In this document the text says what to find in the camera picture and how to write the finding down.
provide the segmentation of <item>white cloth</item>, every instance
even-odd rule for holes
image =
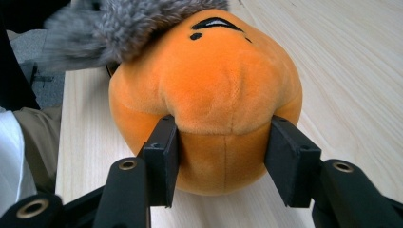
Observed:
[[[24,155],[24,136],[11,111],[0,107],[0,217],[17,201],[36,194]]]

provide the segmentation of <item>khaki pants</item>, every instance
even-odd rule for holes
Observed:
[[[13,113],[23,131],[25,157],[38,192],[54,193],[62,107]]]

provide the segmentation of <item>smiling mouth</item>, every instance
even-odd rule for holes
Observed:
[[[236,25],[220,17],[210,17],[208,19],[202,20],[198,24],[194,25],[192,29],[198,30],[198,29],[208,29],[212,27],[225,27],[243,32],[243,30],[238,28]]]

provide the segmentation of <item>black metal bracket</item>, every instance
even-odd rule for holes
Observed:
[[[116,161],[106,185],[63,205],[39,194],[14,204],[0,227],[150,227],[150,206],[172,206],[179,170],[178,129],[160,119],[137,158]],[[316,227],[403,227],[403,205],[383,197],[355,165],[320,159],[321,150],[273,117],[265,165],[286,206],[315,201]]]
[[[355,165],[320,159],[321,150],[287,120],[273,117],[265,165],[286,206],[315,201],[316,227],[403,227],[403,205],[383,197]]]
[[[177,126],[160,119],[137,158],[114,162],[105,186],[66,205],[52,194],[14,204],[0,227],[150,227],[150,206],[172,206],[178,175]]]

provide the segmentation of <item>stuffed toy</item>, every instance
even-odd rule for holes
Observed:
[[[112,117],[134,155],[161,117],[175,117],[178,189],[215,196],[253,183],[267,172],[273,115],[297,124],[302,89],[292,60],[225,9],[197,10],[154,32],[140,52],[117,52]]]

